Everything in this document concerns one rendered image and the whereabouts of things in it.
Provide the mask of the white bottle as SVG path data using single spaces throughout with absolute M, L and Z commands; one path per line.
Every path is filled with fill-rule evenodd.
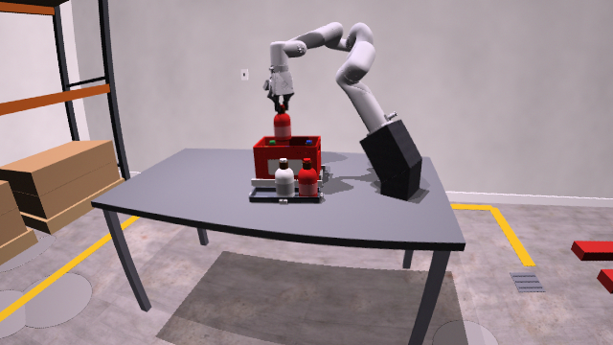
M 276 195 L 295 196 L 294 173 L 288 167 L 286 158 L 280 159 L 280 167 L 275 173 Z

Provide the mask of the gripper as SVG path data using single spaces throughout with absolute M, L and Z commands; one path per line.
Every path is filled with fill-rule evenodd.
M 269 76 L 269 93 L 267 98 L 271 99 L 273 103 L 275 103 L 275 111 L 281 112 L 281 104 L 279 103 L 280 96 L 284 97 L 283 104 L 285 110 L 288 110 L 288 102 L 293 95 L 294 92 L 291 73 L 289 71 L 271 72 Z

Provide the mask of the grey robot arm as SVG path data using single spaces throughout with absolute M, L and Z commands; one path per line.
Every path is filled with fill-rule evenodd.
M 270 66 L 269 71 L 289 71 L 287 65 L 289 58 L 301 57 L 307 52 L 307 49 L 321 47 L 325 44 L 326 47 L 333 50 L 350 52 L 346 62 L 336 74 L 336 81 L 352 101 L 369 131 L 368 136 L 392 123 L 392 118 L 397 114 L 396 112 L 390 115 L 384 114 L 369 87 L 360 81 L 369 72 L 375 59 L 372 31 L 367 25 L 357 23 L 352 26 L 347 40 L 341 39 L 343 32 L 343 26 L 333 22 L 287 42 L 272 42 L 270 58 L 273 66 Z

